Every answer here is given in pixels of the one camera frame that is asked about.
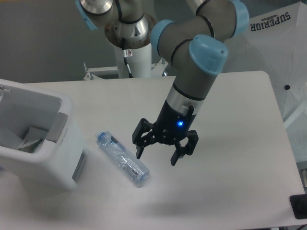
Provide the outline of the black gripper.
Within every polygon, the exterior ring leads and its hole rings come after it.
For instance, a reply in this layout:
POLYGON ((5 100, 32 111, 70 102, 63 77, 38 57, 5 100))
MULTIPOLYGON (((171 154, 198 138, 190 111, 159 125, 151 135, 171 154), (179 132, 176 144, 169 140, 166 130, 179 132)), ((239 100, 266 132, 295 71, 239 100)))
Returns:
POLYGON ((199 140, 197 131, 189 130, 196 117, 194 111, 195 107, 190 103, 187 111, 181 113, 164 102, 154 124, 142 118, 132 133, 132 143, 137 149, 136 158, 140 159, 145 147, 156 142, 175 145, 176 150, 170 160, 172 166, 185 155, 192 155, 199 140), (185 138, 188 141, 185 146, 181 146, 180 141, 185 138))

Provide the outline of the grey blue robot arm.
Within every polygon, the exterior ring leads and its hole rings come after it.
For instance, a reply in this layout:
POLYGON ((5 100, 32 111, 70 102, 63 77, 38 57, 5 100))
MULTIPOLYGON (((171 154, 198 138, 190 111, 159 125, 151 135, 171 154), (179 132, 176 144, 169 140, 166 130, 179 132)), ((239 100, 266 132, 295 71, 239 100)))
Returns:
POLYGON ((202 103, 228 57, 224 45, 246 30, 248 9, 239 0, 190 0, 195 16, 184 22, 161 20, 149 26, 142 0, 78 0, 76 7, 90 29, 104 28, 108 41, 119 48, 118 69, 134 78, 141 62, 136 50, 151 45, 176 71, 176 78, 154 123, 141 119, 132 134, 136 157, 155 143, 173 145, 171 158, 191 155, 198 134, 190 130, 202 103))

